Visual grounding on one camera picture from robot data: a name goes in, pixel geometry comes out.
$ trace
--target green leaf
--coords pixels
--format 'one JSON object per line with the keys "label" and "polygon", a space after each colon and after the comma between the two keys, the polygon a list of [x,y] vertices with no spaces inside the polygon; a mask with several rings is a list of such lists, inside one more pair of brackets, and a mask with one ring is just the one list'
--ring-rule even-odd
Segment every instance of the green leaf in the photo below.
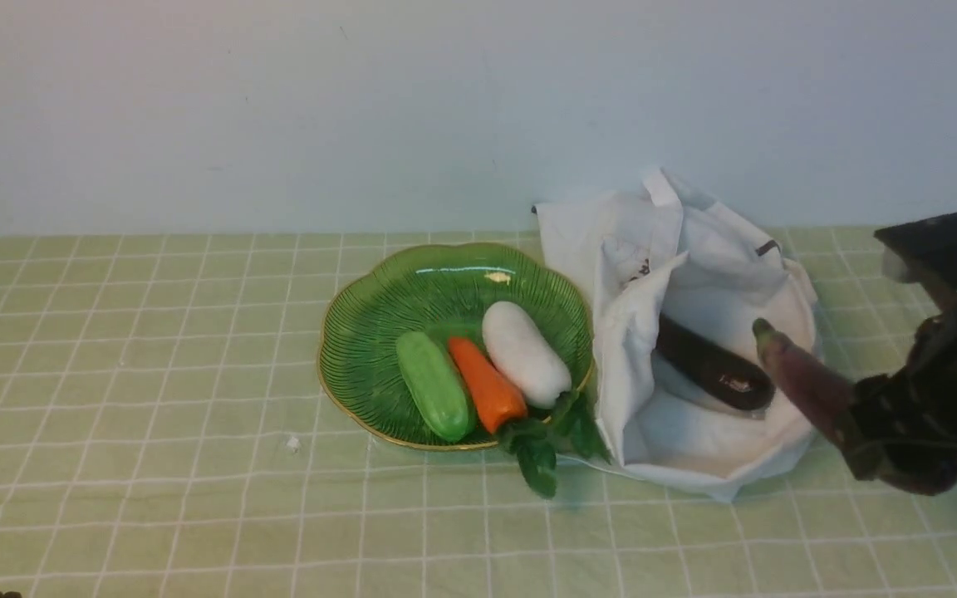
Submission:
{"label": "green leaf", "polygon": [[550,419],[550,425],[554,433],[561,436],[567,436],[571,433],[571,428],[574,427],[574,420],[577,417],[575,405],[584,402],[578,400],[581,397],[582,392],[580,390],[570,390],[568,393],[559,396]]}
{"label": "green leaf", "polygon": [[501,425],[497,431],[497,441],[508,454],[519,452],[520,446],[534,440],[544,440],[548,436],[548,427],[532,418],[513,419]]}
{"label": "green leaf", "polygon": [[538,496],[556,496],[556,451],[547,440],[528,440],[520,443],[519,470],[523,479]]}
{"label": "green leaf", "polygon": [[601,431],[596,427],[596,421],[593,421],[592,417],[578,418],[577,425],[571,431],[571,445],[582,458],[599,457],[605,463],[611,462],[611,452],[604,444]]}

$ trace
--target white bag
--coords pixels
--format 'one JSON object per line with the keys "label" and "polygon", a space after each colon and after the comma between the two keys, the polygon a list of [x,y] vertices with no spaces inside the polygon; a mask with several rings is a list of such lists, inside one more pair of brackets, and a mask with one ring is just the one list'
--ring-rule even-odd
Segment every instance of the white bag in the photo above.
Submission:
{"label": "white bag", "polygon": [[590,465],[729,501],[793,468],[812,426],[781,391],[761,419],[696,400],[703,390],[653,355],[660,311],[757,363],[756,317],[816,351],[817,298],[800,265],[713,197],[661,171],[645,186],[650,198],[537,207],[547,265],[592,305],[596,424],[612,463]]}

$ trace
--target carrot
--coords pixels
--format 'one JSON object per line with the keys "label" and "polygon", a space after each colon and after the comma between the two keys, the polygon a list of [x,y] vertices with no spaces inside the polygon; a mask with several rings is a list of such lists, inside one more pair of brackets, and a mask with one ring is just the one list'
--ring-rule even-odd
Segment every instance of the carrot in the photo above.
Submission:
{"label": "carrot", "polygon": [[449,338],[449,355],[464,377],[478,421],[482,421],[487,432],[497,434],[508,421],[527,417],[527,401],[522,391],[501,375],[471,340],[459,336]]}
{"label": "carrot", "polygon": [[516,455],[523,479],[534,492],[544,498],[555,496],[556,450],[548,442],[546,425],[528,417],[522,391],[497,371],[469,338],[453,336],[448,345],[478,421],[498,440],[498,446]]}

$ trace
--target cucumber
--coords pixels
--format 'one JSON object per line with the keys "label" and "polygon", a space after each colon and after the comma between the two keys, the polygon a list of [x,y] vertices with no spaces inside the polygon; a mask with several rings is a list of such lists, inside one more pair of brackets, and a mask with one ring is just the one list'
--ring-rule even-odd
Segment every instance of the cucumber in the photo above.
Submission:
{"label": "cucumber", "polygon": [[396,349],[402,378],[430,431],[449,443],[471,433],[474,405],[449,352],[419,331],[399,336]]}

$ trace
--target green plate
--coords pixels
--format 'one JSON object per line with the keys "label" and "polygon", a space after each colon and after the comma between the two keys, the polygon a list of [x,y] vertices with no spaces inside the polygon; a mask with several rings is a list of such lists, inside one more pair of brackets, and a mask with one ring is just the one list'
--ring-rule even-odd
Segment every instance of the green plate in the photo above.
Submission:
{"label": "green plate", "polygon": [[406,249],[339,292],[323,321],[320,383],[358,424],[392,443],[426,450],[494,446],[481,425],[456,444],[430,432],[401,378],[395,341],[423,330],[437,341],[467,336],[482,346],[483,314],[502,300],[527,310],[581,385],[592,363],[582,295],[527,254],[495,243]]}

